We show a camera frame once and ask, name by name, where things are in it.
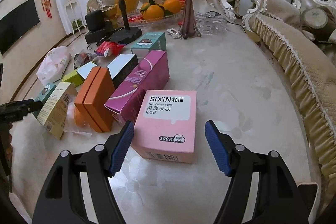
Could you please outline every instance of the plant stand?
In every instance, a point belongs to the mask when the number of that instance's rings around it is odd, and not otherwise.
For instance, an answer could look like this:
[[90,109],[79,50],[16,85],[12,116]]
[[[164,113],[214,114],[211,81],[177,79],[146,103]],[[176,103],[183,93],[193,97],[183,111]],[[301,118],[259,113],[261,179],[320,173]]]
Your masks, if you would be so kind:
[[[78,6],[79,6],[80,17],[77,17],[77,16],[76,16],[76,12],[75,12],[75,10],[74,10],[74,8],[73,8],[73,5],[74,5],[74,4],[78,4]],[[71,12],[72,12],[72,14],[73,14],[73,16],[74,16],[74,20],[75,20],[75,22],[76,22],[76,26],[77,26],[77,28],[74,28],[74,27],[72,26],[72,22],[71,22],[71,19],[70,19],[70,17],[69,17],[68,11],[67,11],[67,7],[68,7],[68,6],[70,6],[70,8],[71,8]],[[76,31],[76,30],[79,31],[80,27],[84,26],[84,28],[86,29],[86,26],[85,26],[85,24],[84,24],[84,20],[83,20],[83,15],[82,15],[81,6],[80,6],[78,0],[69,0],[69,1],[67,1],[67,2],[64,4],[64,8],[65,8],[65,12],[66,12],[66,14],[67,14],[67,17],[68,17],[68,19],[69,19],[70,26],[71,26],[71,28],[72,28],[72,33],[73,33],[74,35],[75,35],[75,31]],[[78,20],[78,19],[80,19],[80,20],[82,21],[82,25],[80,25],[80,26],[79,26],[78,23],[77,23],[77,20]]]

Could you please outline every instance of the magenta box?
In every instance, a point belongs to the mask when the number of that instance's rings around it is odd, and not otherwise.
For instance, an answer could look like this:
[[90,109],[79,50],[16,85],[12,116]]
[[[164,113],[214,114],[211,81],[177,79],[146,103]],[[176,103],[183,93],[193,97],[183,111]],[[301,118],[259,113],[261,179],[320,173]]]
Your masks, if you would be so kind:
[[135,122],[147,90],[162,90],[169,79],[166,51],[152,50],[105,103],[115,120]]
[[196,91],[148,90],[131,146],[143,158],[191,163],[195,122]]

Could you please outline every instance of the table surface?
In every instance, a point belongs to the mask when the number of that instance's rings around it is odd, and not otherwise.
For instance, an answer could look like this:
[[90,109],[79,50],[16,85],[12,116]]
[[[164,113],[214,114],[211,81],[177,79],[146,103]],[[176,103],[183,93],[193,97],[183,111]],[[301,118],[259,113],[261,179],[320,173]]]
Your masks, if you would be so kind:
[[[181,40],[166,34],[166,40],[170,79],[165,89],[197,91],[194,163],[147,160],[130,148],[121,171],[110,179],[126,223],[213,223],[230,178],[219,171],[206,141],[204,125],[210,119],[253,152],[277,150],[297,183],[315,180],[292,101],[273,66],[239,26],[229,25],[221,36]],[[71,46],[73,53],[84,43]],[[114,123],[112,134],[120,129]],[[28,213],[32,216],[44,180],[62,150],[86,152],[109,135],[64,133],[57,140],[32,115],[18,122],[13,133],[13,188]],[[86,174],[81,178],[89,219],[97,222]],[[256,174],[244,221],[253,214],[257,179]]]

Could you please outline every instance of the white speech bubble label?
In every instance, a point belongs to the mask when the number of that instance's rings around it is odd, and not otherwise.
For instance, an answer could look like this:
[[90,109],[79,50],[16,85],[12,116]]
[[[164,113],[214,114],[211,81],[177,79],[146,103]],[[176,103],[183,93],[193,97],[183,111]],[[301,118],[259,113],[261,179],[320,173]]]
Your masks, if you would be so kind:
[[143,112],[145,118],[171,120],[171,123],[190,118],[191,98],[189,95],[152,95]]

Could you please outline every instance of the wall-mounted tv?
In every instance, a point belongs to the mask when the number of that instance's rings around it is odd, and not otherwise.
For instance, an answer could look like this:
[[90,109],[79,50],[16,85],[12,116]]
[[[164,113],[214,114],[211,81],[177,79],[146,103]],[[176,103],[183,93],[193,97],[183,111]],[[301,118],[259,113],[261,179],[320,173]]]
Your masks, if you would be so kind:
[[34,0],[22,3],[5,15],[0,20],[1,54],[4,54],[22,35],[38,23],[40,23],[40,19]]

